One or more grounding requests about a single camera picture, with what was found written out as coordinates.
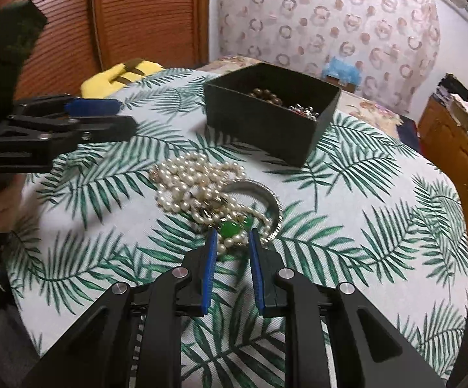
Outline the person's left hand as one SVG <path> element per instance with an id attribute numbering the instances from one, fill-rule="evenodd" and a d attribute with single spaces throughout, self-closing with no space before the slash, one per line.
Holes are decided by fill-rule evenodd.
<path id="1" fill-rule="evenodd" d="M 16 224 L 25 178 L 24 174 L 16 174 L 10 183 L 0 190 L 0 233 L 13 230 Z"/>

